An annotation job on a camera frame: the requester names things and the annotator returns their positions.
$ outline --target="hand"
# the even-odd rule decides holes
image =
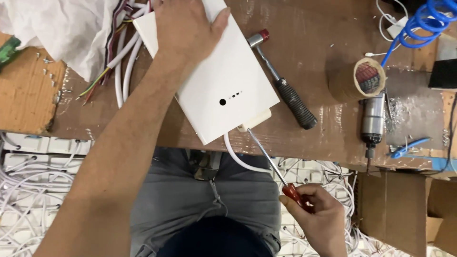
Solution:
[[[154,0],[159,52],[197,65],[214,50],[227,27],[230,8],[208,21],[202,0]]]
[[[318,184],[299,186],[297,192],[306,195],[313,205],[313,214],[287,196],[281,195],[279,200],[303,229],[311,247],[320,256],[347,256],[343,205]]]

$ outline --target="black rubber grip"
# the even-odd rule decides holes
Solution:
[[[302,99],[300,99],[297,92],[295,92],[289,83],[282,78],[275,82],[275,86],[281,98],[289,106],[289,109],[297,119],[298,124],[304,129],[314,128],[317,124],[316,117],[306,108]]]

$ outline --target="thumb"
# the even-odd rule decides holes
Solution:
[[[222,34],[225,31],[225,28],[229,24],[229,17],[230,17],[230,12],[231,8],[226,7],[216,17],[216,19],[213,22],[213,25],[211,26],[211,30],[213,31],[213,36],[216,42],[219,42],[221,40]]]
[[[287,211],[295,218],[296,221],[303,222],[303,220],[309,218],[310,214],[289,197],[280,195],[279,201],[286,207]]]

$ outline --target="person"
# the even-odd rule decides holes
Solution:
[[[278,185],[223,155],[214,179],[194,179],[184,150],[155,147],[180,85],[219,42],[230,16],[210,23],[202,0],[154,1],[159,51],[82,163],[35,257],[275,256]],[[264,157],[242,156],[268,168]],[[346,256],[343,206],[319,185],[297,188],[308,213],[279,200],[321,256]]]

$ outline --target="workbench surface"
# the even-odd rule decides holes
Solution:
[[[319,120],[315,128],[306,131],[299,127],[285,103],[274,106],[272,117],[253,129],[270,155],[365,164],[365,145],[359,136],[363,108],[357,102],[340,104],[334,100],[328,90],[328,76],[344,65],[360,60],[367,52],[387,51],[390,42],[379,34],[380,14],[375,1],[226,0],[226,3],[232,7],[232,14],[246,37],[263,28],[270,31],[271,38],[261,46],[262,49]],[[430,92],[426,88],[425,72],[433,66],[435,48],[435,44],[419,50],[400,47],[388,61],[387,87],[392,91],[389,97],[395,104],[395,126],[384,142],[400,141],[397,145],[402,145],[403,136],[399,136],[398,131],[415,138],[431,136],[435,140],[424,145],[426,149],[418,154],[443,157],[445,151],[440,142],[442,130],[447,127],[445,120],[448,122],[449,119],[445,116],[450,112],[443,105],[452,99],[443,97],[441,91]],[[141,81],[151,62],[148,52],[142,49],[132,74],[133,88]],[[263,68],[272,80],[264,65]],[[95,91],[91,102],[84,107],[82,101],[75,99],[87,83],[75,72],[67,69],[62,87],[73,93],[63,94],[48,134],[96,140],[117,110],[114,76],[107,85]],[[411,111],[416,109],[427,110],[429,117]],[[261,154],[247,133],[234,130],[230,139],[237,152]],[[158,145],[226,150],[222,138],[203,146],[176,100],[167,112]],[[387,151],[388,146],[382,143],[377,148],[373,164],[431,168],[427,159],[390,160],[385,155]]]

